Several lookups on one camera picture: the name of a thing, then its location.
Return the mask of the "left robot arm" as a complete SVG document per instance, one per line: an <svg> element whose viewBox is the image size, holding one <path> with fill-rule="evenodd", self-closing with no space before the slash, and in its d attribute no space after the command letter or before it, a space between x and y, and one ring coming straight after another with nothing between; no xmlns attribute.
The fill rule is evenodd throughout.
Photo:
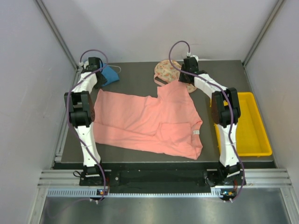
<svg viewBox="0 0 299 224"><path fill-rule="evenodd" d="M101 73L104 64L98 57L90 57L80 62L80 79L71 90L64 94L68 126L81 145L83 153L83 171L74 172L80 178L80 186L105 186L106 174L101 167L101 157L97 151L93 134L95 110L91 92L106 82Z"/></svg>

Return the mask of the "pink t shirt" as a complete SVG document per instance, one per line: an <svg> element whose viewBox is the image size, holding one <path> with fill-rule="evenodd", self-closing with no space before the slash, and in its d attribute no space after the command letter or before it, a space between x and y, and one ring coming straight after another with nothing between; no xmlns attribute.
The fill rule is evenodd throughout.
<svg viewBox="0 0 299 224"><path fill-rule="evenodd" d="M203 123L187 87L173 81L157 97L100 90L94 105L96 143L196 160Z"/></svg>

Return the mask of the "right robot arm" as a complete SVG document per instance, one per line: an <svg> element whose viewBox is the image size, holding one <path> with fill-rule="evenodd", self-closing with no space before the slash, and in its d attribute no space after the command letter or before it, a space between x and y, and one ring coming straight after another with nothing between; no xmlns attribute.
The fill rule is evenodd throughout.
<svg viewBox="0 0 299 224"><path fill-rule="evenodd" d="M241 116L238 92L213 80L208 73L199 70L198 59L187 56L183 60L179 81L192 84L202 90L211 100L211 116L218 127L220 137L220 158L216 171L204 173L206 184L230 184L241 173L242 163L236 151L236 130Z"/></svg>

